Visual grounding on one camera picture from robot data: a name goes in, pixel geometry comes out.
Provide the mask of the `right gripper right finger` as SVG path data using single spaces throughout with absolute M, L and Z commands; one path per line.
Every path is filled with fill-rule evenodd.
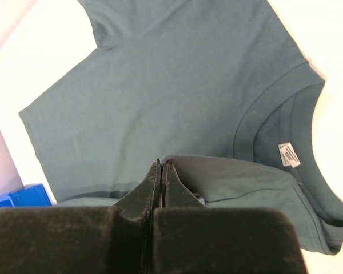
M 268 208 L 204 207 L 163 165 L 153 213 L 154 273 L 306 273 L 289 219 Z

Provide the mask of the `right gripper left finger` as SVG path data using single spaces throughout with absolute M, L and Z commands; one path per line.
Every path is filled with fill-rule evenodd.
M 112 206 L 0 209 L 0 273 L 152 273 L 161 175 Z

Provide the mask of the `teal grey t-shirt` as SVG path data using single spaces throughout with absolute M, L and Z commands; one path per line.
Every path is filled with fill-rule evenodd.
M 325 82 L 267 1 L 82 1 L 97 44 L 23 109 L 57 202 L 114 203 L 172 162 L 209 208 L 284 212 L 337 254 L 343 202 L 316 165 Z

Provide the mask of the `blue plastic bin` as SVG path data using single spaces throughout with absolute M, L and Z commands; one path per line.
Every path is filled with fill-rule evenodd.
M 52 203 L 43 184 L 8 192 L 0 196 L 0 208 L 3 207 L 48 207 Z

